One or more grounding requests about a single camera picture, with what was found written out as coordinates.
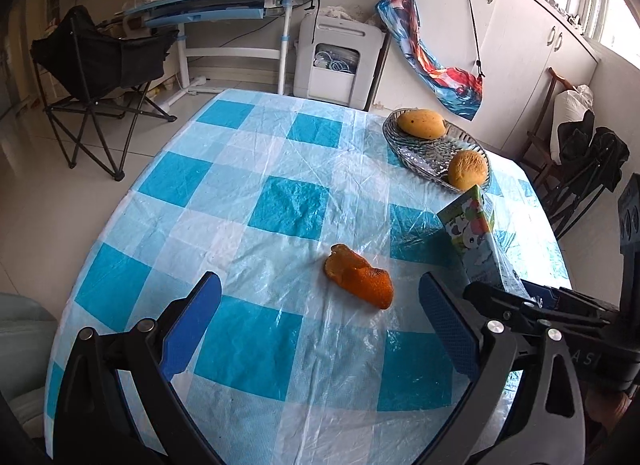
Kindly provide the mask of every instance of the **desk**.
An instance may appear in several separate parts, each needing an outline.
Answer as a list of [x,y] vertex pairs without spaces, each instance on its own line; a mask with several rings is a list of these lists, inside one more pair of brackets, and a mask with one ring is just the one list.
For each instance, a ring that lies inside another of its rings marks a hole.
[[[177,25],[178,59],[180,62],[181,89],[174,94],[165,106],[170,106],[187,92],[219,93],[214,88],[201,87],[205,80],[189,78],[187,60],[189,57],[257,57],[280,61],[278,68],[278,93],[284,93],[287,50],[289,48],[289,29],[291,11],[302,0],[160,0],[124,12],[126,18],[142,17],[148,28]],[[214,22],[221,20],[261,20],[265,17],[279,16],[284,13],[280,48],[187,48],[185,23]]]
[[[410,463],[468,384],[433,333],[418,281],[434,270],[461,293],[465,278],[434,214],[456,194],[402,167],[382,122],[234,89],[204,106],[135,182],[80,271],[51,352],[47,444],[78,331],[156,318],[212,270],[222,304],[172,384],[226,463]],[[525,174],[489,156],[494,232],[513,267],[570,287]],[[388,310],[325,277],[334,243],[389,271]],[[157,448],[130,375],[121,378]]]

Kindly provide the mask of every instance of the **fruit plate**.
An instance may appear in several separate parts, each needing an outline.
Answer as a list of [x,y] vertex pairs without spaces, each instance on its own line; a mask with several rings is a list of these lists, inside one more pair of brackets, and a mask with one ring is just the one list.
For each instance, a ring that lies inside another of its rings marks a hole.
[[473,150],[482,155],[487,168],[489,168],[488,176],[484,184],[480,186],[484,191],[489,190],[492,178],[491,162],[489,162],[489,157],[486,156],[484,149],[473,137],[446,120],[444,123],[447,126],[447,132],[443,137],[436,140],[414,137],[402,131],[398,126],[398,117],[405,111],[410,111],[410,109],[402,108],[391,113],[382,124],[382,133],[391,150],[398,155],[400,161],[408,169],[460,194],[462,191],[447,181],[449,162],[457,152]]

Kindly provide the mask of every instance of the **white cabinet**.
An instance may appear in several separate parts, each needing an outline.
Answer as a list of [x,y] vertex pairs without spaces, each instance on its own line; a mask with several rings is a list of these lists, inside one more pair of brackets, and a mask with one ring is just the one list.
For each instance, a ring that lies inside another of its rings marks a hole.
[[[556,73],[567,79],[574,86],[588,84],[597,66],[596,60],[591,55],[585,55],[585,49],[580,41],[566,31],[556,34],[553,48],[546,61],[545,68],[552,67]],[[516,156],[527,139],[527,131],[531,131],[542,109],[546,93],[551,83],[551,76],[544,70],[538,79],[533,93],[516,123],[509,138],[502,146],[503,152],[510,156]],[[557,95],[564,90],[561,84],[556,85]],[[549,105],[545,119],[540,126],[540,132],[549,132],[553,118],[553,101]]]
[[[420,36],[444,66],[476,74],[468,0],[416,0]],[[589,47],[542,0],[472,0],[483,80],[473,121],[450,113],[404,59],[395,41],[380,73],[371,111],[430,108],[479,141],[514,154],[535,122],[553,66],[573,84],[587,84],[596,66]]]

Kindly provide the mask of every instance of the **checkered tablecloth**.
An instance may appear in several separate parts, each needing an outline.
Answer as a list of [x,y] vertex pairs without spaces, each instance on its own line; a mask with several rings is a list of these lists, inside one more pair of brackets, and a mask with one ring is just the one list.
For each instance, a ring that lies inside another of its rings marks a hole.
[[[411,463],[467,386],[420,304],[436,270],[462,267],[435,213],[455,198],[402,167],[383,119],[327,103],[226,90],[167,144],[87,256],[47,376],[49,451],[60,381],[78,331],[132,328],[186,296],[207,270],[222,304],[173,385],[229,465]],[[570,286],[527,178],[490,155],[495,235],[523,278]],[[379,311],[322,273],[334,243],[386,268]],[[128,373],[147,445],[159,442]]]

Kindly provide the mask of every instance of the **black camping chair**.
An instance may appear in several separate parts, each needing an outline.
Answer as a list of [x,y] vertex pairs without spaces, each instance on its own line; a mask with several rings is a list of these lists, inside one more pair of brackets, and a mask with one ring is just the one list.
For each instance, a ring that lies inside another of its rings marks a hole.
[[[86,8],[77,6],[69,10],[58,28],[49,37],[31,43],[31,58],[44,110],[70,168],[73,169],[76,166],[78,149],[80,149],[108,172],[116,182],[119,182],[124,178],[124,161],[129,151],[129,142],[138,116],[146,115],[169,122],[175,121],[176,117],[164,112],[156,103],[148,99],[146,92],[151,81],[164,74],[162,64],[177,35],[177,30],[171,30],[149,38],[115,39],[100,33]],[[49,71],[65,87],[69,92],[68,97],[47,104],[38,64]],[[126,106],[117,105],[115,102],[103,98],[118,87],[133,90],[133,95],[128,99]],[[132,108],[130,105],[136,96],[140,99],[137,107]],[[143,103],[150,104],[157,112],[142,110]],[[104,108],[119,113],[109,113],[104,111]],[[78,136],[67,129],[54,111],[84,115]],[[134,115],[122,158],[117,166],[104,140],[97,117],[121,119],[127,112]],[[94,122],[100,143],[111,165],[110,168],[82,144],[82,134],[84,134],[89,116]],[[71,157],[62,144],[56,125],[75,143]]]
[[[605,189],[614,191],[622,178],[622,165],[629,158],[625,142],[609,128],[603,127],[596,129],[584,156],[568,159],[571,157],[562,157],[563,152],[561,146],[562,181],[542,199],[542,206],[557,239],[569,232]],[[595,194],[591,201],[565,227],[580,203],[593,192]]]

